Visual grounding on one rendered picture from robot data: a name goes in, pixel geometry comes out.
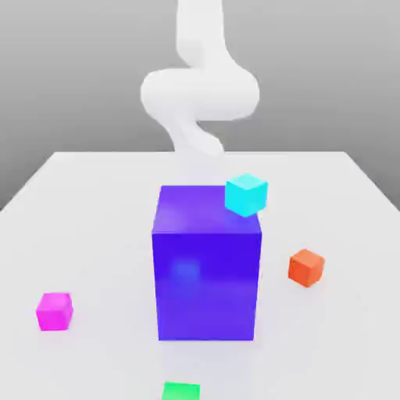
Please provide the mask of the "small cyan cube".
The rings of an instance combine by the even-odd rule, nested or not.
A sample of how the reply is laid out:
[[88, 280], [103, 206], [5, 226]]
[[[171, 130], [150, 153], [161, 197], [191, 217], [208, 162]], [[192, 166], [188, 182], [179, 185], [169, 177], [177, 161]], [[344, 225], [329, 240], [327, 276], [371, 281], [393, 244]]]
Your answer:
[[239, 216], [255, 215], [266, 208], [268, 182], [249, 173], [227, 180], [225, 207]]

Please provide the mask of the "small orange cube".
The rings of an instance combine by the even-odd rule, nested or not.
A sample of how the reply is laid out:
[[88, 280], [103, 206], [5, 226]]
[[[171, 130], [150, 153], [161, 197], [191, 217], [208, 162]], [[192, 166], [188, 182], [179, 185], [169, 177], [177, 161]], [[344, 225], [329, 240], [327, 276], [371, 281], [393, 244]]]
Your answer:
[[304, 248], [290, 258], [288, 278], [309, 288], [322, 277], [324, 264], [324, 257]]

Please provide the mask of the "small magenta cube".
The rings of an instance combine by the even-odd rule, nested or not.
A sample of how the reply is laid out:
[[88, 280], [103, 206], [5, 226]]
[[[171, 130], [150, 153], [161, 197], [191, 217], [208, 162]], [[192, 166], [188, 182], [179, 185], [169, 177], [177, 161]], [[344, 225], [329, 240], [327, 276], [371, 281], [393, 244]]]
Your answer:
[[69, 293], [44, 293], [36, 308], [41, 331], [67, 330], [73, 316], [73, 303]]

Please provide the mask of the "small green cube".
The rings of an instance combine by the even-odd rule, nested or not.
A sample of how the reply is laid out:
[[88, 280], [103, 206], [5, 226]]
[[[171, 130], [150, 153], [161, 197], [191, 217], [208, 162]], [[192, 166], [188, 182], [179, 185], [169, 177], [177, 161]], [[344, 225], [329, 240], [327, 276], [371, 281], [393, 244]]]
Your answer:
[[161, 400], [199, 400], [200, 385], [167, 381]]

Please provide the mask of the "large purple box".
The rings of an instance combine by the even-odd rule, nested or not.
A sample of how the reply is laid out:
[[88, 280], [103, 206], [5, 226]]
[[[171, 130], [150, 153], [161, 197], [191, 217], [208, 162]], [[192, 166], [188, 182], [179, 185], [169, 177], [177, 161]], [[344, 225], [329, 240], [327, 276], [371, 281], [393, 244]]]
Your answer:
[[163, 185], [152, 228], [161, 341], [250, 341], [262, 230], [225, 206], [222, 186]]

